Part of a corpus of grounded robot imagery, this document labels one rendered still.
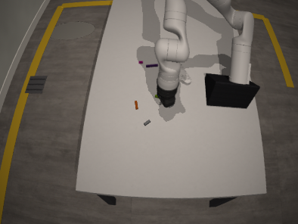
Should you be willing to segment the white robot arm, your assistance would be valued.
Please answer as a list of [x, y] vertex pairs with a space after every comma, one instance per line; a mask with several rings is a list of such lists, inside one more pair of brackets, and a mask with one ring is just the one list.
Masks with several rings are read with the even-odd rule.
[[[228, 21], [232, 28], [242, 30], [232, 39], [229, 81], [250, 83], [250, 54], [253, 41], [254, 17], [249, 11], [236, 11], [231, 0], [207, 0]], [[160, 78], [172, 82], [178, 79], [180, 62], [190, 54], [186, 35], [187, 6], [185, 0], [166, 0], [164, 30], [175, 33], [179, 39], [158, 39], [154, 52], [159, 63]]]

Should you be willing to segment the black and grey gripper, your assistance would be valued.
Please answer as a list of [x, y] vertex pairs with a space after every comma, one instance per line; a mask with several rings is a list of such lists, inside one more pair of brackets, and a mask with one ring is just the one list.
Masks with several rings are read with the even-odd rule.
[[162, 102], [164, 107], [172, 107], [175, 103], [175, 94], [177, 92], [179, 82], [184, 83], [185, 85], [191, 84], [191, 78], [186, 73], [185, 69], [181, 65], [180, 74], [177, 80], [168, 82], [160, 78], [158, 74], [157, 77], [157, 96]]

